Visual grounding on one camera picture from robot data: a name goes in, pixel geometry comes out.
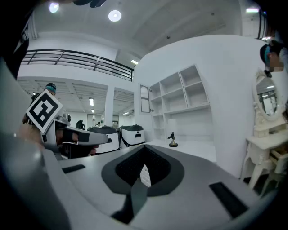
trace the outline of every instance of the black and white square marker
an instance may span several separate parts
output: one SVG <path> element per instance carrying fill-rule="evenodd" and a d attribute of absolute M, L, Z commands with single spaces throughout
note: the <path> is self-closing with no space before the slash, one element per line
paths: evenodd
<path fill-rule="evenodd" d="M 42 133 L 45 133 L 51 121 L 62 107 L 63 105 L 46 89 L 29 106 L 26 113 L 34 125 L 36 125 Z"/>

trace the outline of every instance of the ornate white mirror frame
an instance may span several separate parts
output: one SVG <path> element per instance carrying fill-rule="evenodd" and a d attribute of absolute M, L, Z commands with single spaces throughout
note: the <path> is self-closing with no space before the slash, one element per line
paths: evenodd
<path fill-rule="evenodd" d="M 255 109 L 255 125 L 254 125 L 254 136 L 256 137 L 266 137 L 269 135 L 269 129 L 285 124 L 282 113 L 284 112 L 284 106 L 279 97 L 279 92 L 277 87 L 275 87 L 275 92 L 277 96 L 277 110 L 272 116 L 269 116 L 263 110 L 262 104 L 259 101 L 257 94 L 257 84 L 266 78 L 264 71 L 259 70 L 256 73 L 255 80 L 253 81 L 252 91 L 254 97 L 254 109 Z"/>

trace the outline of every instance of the cabinet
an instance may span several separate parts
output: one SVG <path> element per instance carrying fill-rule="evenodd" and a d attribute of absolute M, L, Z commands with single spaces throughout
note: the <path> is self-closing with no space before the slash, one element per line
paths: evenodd
<path fill-rule="evenodd" d="M 154 139 L 174 132 L 179 141 L 213 141 L 210 103 L 196 65 L 152 85 L 149 96 Z"/>

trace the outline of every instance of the railing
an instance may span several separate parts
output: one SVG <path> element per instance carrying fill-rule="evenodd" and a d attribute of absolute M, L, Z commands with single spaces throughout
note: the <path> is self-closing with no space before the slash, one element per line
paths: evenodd
<path fill-rule="evenodd" d="M 74 66 L 93 71 L 99 71 L 133 81 L 134 70 L 118 62 L 96 56 L 64 49 L 34 49 L 28 50 L 21 65 L 50 64 Z"/>

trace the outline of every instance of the round ceiling light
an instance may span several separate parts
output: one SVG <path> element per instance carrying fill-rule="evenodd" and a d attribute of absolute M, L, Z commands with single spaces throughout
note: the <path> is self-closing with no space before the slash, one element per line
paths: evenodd
<path fill-rule="evenodd" d="M 58 3 L 51 3 L 49 6 L 49 10 L 51 13 L 57 12 L 59 9 L 59 4 Z"/>
<path fill-rule="evenodd" d="M 108 18 L 112 22 L 117 22 L 121 19 L 121 13 L 118 10 L 113 10 L 109 13 Z"/>

